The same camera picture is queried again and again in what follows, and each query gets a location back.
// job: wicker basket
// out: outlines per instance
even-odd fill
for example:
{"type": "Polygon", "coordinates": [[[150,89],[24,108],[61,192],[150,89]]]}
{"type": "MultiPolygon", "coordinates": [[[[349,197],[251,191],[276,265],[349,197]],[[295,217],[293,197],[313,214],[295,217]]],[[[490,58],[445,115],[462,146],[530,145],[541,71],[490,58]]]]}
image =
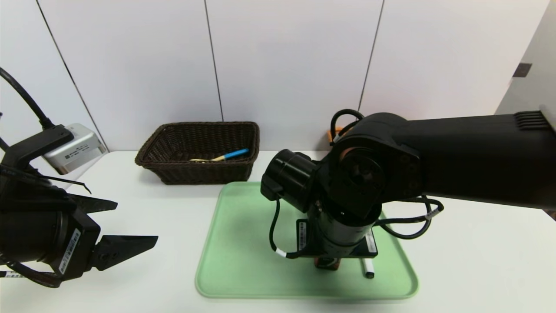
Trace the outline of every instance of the wicker basket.
{"type": "Polygon", "coordinates": [[[246,181],[259,154],[259,126],[253,122],[192,122],[160,126],[143,145],[135,163],[153,171],[162,182],[227,184],[246,181]],[[249,153],[219,162],[213,159],[249,148],[249,153]]]}

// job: table surface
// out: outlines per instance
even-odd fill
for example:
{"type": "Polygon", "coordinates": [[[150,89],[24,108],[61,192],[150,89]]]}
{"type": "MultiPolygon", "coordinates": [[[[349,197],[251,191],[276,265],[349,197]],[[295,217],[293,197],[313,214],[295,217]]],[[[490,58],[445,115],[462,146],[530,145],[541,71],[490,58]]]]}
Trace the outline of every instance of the table surface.
{"type": "MultiPolygon", "coordinates": [[[[276,151],[261,151],[259,181],[276,151]]],[[[325,152],[306,151],[318,159],[325,152]]],[[[402,246],[420,280],[399,301],[207,299],[195,272],[222,185],[166,186],[134,163],[136,152],[105,155],[81,176],[93,197],[119,203],[92,215],[101,234],[159,235],[150,251],[58,289],[1,279],[2,313],[56,312],[556,312],[556,223],[536,209],[442,199],[427,234],[402,246]]],[[[74,186],[70,193],[87,193],[74,186]]],[[[388,217],[421,215],[418,204],[390,203],[388,217]]],[[[410,232],[415,225],[394,227],[410,232]]],[[[40,263],[31,263],[39,270],[40,263]]]]}

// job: silver device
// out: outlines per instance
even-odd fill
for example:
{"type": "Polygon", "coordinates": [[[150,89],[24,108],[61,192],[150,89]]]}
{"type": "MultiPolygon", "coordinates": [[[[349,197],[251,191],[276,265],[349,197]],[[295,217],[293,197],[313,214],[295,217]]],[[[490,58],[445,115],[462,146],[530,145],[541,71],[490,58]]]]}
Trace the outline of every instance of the silver device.
{"type": "Polygon", "coordinates": [[[73,140],[43,155],[43,158],[62,175],[106,152],[97,134],[89,128],[75,123],[66,126],[66,129],[73,134],[73,140]]]}

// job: marker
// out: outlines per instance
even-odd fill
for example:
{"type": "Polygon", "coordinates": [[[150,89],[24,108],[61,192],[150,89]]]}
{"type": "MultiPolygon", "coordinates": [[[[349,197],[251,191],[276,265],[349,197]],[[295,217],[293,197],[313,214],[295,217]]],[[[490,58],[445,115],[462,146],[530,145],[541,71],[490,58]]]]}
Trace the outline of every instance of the marker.
{"type": "Polygon", "coordinates": [[[365,277],[374,278],[375,277],[375,267],[373,266],[372,258],[361,259],[363,262],[363,270],[365,271],[365,277]]]}

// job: white label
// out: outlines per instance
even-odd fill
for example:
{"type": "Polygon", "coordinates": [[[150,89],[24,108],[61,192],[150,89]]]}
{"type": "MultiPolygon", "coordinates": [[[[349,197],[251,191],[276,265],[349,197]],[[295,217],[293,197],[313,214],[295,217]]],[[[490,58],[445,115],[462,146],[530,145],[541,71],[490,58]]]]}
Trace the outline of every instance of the white label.
{"type": "Polygon", "coordinates": [[[286,257],[286,255],[287,255],[286,252],[284,252],[284,251],[282,251],[278,248],[276,248],[276,251],[274,251],[274,252],[278,253],[278,255],[281,256],[281,257],[286,257]]]}
{"type": "Polygon", "coordinates": [[[376,243],[375,237],[373,236],[373,231],[368,232],[365,235],[365,239],[367,239],[367,249],[370,253],[376,253],[376,243]]]}
{"type": "Polygon", "coordinates": [[[305,222],[299,223],[299,250],[302,250],[307,245],[307,230],[305,222]]]}
{"type": "Polygon", "coordinates": [[[4,277],[5,278],[24,278],[23,275],[21,275],[18,272],[14,272],[14,271],[7,271],[6,275],[4,277]]]}
{"type": "Polygon", "coordinates": [[[432,219],[433,217],[435,217],[438,213],[440,213],[440,211],[438,209],[431,211],[430,213],[427,213],[425,215],[425,219],[432,219]]]}
{"type": "Polygon", "coordinates": [[[66,272],[66,268],[70,263],[73,250],[75,250],[75,247],[77,246],[77,242],[79,241],[80,236],[81,236],[81,232],[76,228],[73,231],[73,235],[71,236],[71,239],[69,240],[68,247],[66,248],[66,253],[64,253],[64,257],[62,258],[62,262],[60,262],[60,267],[58,268],[60,270],[60,273],[64,274],[66,272]]]}

